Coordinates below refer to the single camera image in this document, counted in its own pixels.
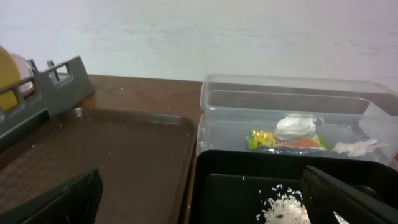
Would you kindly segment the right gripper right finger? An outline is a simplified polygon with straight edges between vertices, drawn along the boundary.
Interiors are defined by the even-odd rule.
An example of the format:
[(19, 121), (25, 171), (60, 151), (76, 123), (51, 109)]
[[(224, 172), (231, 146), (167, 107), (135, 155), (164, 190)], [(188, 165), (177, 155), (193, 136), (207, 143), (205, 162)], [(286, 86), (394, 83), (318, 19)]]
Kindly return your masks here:
[(303, 204), (311, 223), (397, 223), (397, 210), (337, 178), (306, 166), (301, 177)]

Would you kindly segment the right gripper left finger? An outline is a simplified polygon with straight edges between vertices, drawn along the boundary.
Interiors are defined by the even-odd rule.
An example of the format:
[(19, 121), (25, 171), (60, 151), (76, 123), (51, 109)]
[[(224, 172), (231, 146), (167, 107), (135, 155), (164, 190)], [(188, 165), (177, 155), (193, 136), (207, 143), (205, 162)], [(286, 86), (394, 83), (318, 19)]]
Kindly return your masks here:
[(88, 170), (1, 214), (1, 223), (94, 223), (103, 194), (98, 169)]

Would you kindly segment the rice and food scraps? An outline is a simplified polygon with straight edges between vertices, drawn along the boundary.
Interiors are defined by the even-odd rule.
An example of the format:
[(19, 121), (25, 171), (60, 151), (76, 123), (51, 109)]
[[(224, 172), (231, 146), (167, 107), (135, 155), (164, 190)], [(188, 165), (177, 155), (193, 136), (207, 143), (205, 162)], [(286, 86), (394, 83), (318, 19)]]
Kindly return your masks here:
[(239, 223), (310, 223), (298, 178), (242, 175), (244, 192)]

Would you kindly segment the green yellow snack wrapper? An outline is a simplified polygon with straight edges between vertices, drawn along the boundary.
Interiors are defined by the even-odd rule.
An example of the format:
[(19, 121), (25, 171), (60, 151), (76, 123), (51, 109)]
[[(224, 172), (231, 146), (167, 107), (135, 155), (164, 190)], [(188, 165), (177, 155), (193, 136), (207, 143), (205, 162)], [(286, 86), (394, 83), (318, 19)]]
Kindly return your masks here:
[(271, 131), (250, 130), (247, 137), (248, 149), (287, 148), (287, 149), (315, 149), (330, 150), (331, 146), (322, 135), (314, 134), (310, 137), (283, 140), (276, 137)]

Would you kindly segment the yellow plate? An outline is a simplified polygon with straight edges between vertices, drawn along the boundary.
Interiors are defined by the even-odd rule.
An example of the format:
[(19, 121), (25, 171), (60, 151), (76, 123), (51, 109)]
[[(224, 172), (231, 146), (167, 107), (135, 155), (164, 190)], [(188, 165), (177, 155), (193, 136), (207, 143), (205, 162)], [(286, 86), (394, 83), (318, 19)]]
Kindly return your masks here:
[[(18, 67), (11, 57), (10, 53), (1, 47), (0, 58), (0, 86), (1, 88), (7, 87), (15, 82), (21, 80)], [(1, 93), (1, 108), (7, 111), (17, 105), (17, 99), (12, 90)]]

